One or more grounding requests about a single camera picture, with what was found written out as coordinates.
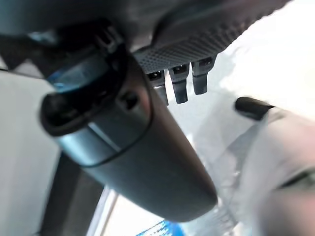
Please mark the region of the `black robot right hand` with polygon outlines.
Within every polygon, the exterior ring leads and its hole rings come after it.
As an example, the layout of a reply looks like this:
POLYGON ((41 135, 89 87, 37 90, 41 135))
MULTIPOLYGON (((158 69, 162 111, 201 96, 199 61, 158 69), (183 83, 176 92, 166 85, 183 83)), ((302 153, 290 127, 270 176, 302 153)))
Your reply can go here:
POLYGON ((3 0, 0 54, 30 60, 53 92, 39 120, 98 182, 187 222, 217 203, 210 176, 157 88, 224 51, 284 0, 3 0))

